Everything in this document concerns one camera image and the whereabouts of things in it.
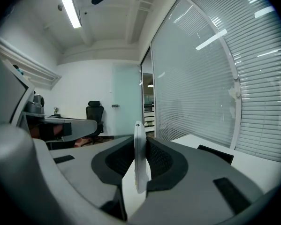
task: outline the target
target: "white ceiling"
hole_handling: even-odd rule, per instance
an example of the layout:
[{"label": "white ceiling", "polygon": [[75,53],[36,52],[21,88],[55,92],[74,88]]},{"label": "white ceiling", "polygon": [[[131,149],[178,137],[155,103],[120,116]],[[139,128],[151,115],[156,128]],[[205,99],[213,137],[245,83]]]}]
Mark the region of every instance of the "white ceiling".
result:
[{"label": "white ceiling", "polygon": [[91,0],[74,0],[82,24],[74,29],[66,11],[57,9],[61,0],[25,1],[62,52],[82,45],[91,49],[98,41],[137,43],[146,17],[153,9],[153,0],[104,0],[98,5],[91,4]]}]

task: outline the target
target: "office chair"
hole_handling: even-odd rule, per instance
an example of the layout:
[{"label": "office chair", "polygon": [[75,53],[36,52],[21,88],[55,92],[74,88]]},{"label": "office chair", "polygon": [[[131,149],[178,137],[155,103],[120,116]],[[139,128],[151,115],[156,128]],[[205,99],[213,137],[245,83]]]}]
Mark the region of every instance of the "office chair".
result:
[{"label": "office chair", "polygon": [[94,133],[85,136],[92,138],[92,144],[95,143],[95,138],[98,137],[99,134],[104,132],[104,122],[102,122],[103,111],[104,107],[100,105],[99,101],[90,101],[88,103],[88,107],[86,107],[86,119],[95,120],[98,123],[97,130]]}]

